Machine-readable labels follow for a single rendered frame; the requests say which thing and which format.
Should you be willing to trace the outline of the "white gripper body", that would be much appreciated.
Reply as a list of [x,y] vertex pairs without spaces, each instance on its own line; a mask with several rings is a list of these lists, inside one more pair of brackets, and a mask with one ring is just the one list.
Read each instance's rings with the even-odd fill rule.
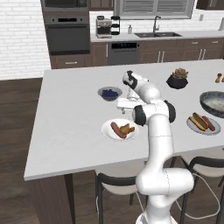
[[121,111],[132,110],[135,106],[145,105],[142,100],[131,101],[127,98],[119,98],[117,102],[117,108]]

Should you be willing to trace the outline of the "white plate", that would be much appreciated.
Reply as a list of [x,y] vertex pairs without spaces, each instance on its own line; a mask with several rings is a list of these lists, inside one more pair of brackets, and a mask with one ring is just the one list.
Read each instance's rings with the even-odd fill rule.
[[[135,129],[132,132],[130,132],[125,138],[121,138],[113,131],[111,127],[112,122],[114,122],[118,127],[129,124],[131,128],[135,128]],[[111,140],[128,141],[135,138],[138,135],[138,127],[134,122],[130,120],[123,119],[123,118],[116,118],[116,119],[106,121],[101,127],[101,132],[105,137]]]

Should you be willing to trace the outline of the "small grey bowl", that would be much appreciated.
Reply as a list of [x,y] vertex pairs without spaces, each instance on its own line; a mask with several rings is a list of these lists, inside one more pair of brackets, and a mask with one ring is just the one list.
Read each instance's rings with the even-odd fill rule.
[[[103,98],[102,97],[102,90],[103,89],[112,89],[113,91],[116,91],[118,93],[118,96],[116,98]],[[115,101],[119,96],[121,96],[123,93],[123,91],[118,88],[118,87],[102,87],[98,90],[98,95],[105,101],[107,102],[112,102],[112,101]]]

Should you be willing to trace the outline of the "tan hot dog bun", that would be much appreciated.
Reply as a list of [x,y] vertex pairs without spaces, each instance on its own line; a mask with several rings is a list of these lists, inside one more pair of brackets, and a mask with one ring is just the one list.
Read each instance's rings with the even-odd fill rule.
[[202,131],[206,131],[206,129],[199,123],[197,122],[193,117],[189,116],[189,120],[194,124],[196,125],[199,130],[202,130]]

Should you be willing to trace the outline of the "reddish brown sausage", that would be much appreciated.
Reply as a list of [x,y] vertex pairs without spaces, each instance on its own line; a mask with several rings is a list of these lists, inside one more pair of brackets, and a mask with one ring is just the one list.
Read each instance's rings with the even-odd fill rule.
[[215,127],[212,125],[212,123],[208,120],[208,118],[206,116],[202,116],[202,118],[207,122],[208,124],[208,128],[211,130],[211,131],[215,131]]

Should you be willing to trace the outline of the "large grey bowl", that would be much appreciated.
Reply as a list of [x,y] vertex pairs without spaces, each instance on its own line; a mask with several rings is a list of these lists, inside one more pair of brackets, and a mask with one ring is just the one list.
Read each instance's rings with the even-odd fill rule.
[[204,92],[200,95],[199,102],[207,113],[224,119],[224,92]]

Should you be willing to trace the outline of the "grey plate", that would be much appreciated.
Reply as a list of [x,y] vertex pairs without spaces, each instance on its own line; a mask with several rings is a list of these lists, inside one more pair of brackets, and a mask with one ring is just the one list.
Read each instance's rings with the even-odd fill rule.
[[205,136],[218,135],[221,132],[221,126],[214,119],[210,117],[208,117],[208,120],[215,127],[214,131],[210,130],[209,128],[206,129],[205,131],[200,130],[189,118],[186,120],[186,124],[191,130],[201,135],[205,135]]

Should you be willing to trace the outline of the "blueberries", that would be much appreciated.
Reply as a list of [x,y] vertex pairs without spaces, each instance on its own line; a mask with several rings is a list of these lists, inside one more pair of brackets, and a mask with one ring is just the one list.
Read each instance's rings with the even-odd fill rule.
[[112,89],[103,89],[101,96],[103,98],[116,98],[118,96],[118,93],[116,91],[113,91]]

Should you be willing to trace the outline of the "grey dishwasher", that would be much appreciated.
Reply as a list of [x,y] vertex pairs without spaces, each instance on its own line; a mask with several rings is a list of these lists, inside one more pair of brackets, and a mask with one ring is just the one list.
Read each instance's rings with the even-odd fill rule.
[[108,44],[108,64],[110,66],[138,63],[139,42],[112,42]]

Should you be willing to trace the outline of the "black pot with succulent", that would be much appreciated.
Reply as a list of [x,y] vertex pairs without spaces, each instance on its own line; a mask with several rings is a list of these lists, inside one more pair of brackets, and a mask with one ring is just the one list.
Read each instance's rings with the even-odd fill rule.
[[181,89],[187,84],[188,72],[184,68],[177,68],[172,75],[167,79],[166,83],[170,88]]

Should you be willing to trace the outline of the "black stool with white seat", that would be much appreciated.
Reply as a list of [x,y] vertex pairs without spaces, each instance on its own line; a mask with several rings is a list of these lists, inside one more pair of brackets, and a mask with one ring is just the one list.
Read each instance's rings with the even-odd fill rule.
[[182,153],[171,167],[176,161],[194,177],[194,188],[179,199],[178,224],[224,224],[224,150]]
[[145,167],[146,163],[129,162],[98,168],[94,171],[95,206],[99,224],[103,224],[104,190],[115,195],[129,195],[129,204],[133,204],[134,194],[137,193],[136,176]]

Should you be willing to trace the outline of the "brown base cupboards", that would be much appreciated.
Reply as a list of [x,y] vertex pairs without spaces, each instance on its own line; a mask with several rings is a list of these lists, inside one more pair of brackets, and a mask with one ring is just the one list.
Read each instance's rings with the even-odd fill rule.
[[[138,42],[137,64],[224,59],[224,37],[151,39]],[[92,43],[90,54],[51,55],[51,68],[109,66],[109,43],[112,42]]]

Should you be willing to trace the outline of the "steel sink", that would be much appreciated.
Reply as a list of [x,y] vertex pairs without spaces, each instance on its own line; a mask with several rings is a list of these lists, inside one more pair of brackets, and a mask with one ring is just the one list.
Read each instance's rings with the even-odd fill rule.
[[134,34],[139,38],[181,37],[176,32],[139,32]]

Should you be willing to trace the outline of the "black tiered stand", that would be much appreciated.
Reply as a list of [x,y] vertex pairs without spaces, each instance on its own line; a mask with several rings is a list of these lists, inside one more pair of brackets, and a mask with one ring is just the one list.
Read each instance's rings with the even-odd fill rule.
[[112,25],[111,25],[111,35],[117,36],[120,34],[120,17],[119,16],[112,16]]

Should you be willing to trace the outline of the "silver coffee machine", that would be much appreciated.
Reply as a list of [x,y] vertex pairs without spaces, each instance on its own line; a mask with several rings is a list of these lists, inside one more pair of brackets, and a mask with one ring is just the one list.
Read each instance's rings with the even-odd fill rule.
[[112,20],[104,16],[98,16],[95,20],[95,35],[98,39],[110,39]]

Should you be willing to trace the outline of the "dark tap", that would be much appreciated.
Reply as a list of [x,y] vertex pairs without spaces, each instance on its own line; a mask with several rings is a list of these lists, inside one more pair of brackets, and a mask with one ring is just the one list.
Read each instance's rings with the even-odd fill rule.
[[153,32],[154,33],[159,30],[159,25],[157,25],[157,20],[158,19],[161,19],[161,17],[160,16],[155,16],[155,18],[154,18],[154,25],[153,25]]

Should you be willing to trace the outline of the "window with white blinds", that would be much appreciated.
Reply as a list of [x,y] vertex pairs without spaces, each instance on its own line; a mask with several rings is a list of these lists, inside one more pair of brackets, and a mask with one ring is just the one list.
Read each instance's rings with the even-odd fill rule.
[[114,15],[121,20],[190,19],[195,0],[115,0]]

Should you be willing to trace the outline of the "brown kitchen island base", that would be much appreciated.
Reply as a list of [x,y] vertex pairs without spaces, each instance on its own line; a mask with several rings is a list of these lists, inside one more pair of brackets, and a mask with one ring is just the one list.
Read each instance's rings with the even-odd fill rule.
[[75,224],[73,175],[26,182],[40,224]]

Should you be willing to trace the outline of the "black microwave oven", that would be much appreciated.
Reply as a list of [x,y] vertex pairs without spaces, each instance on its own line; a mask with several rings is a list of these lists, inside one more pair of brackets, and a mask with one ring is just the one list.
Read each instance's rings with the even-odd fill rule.
[[41,0],[44,11],[87,11],[88,0]]

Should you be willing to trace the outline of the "black wall oven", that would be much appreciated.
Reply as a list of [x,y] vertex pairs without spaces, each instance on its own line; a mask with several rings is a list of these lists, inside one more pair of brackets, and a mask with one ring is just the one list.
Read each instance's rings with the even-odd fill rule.
[[88,17],[46,17],[45,31],[52,56],[90,53]]

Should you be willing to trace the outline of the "brown wall cupboard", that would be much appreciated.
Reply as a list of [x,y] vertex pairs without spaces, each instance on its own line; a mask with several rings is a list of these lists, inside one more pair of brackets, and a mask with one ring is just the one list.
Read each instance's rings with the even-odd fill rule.
[[114,0],[89,0],[89,9],[91,11],[112,11]]
[[196,8],[205,11],[224,11],[224,0],[198,0]]

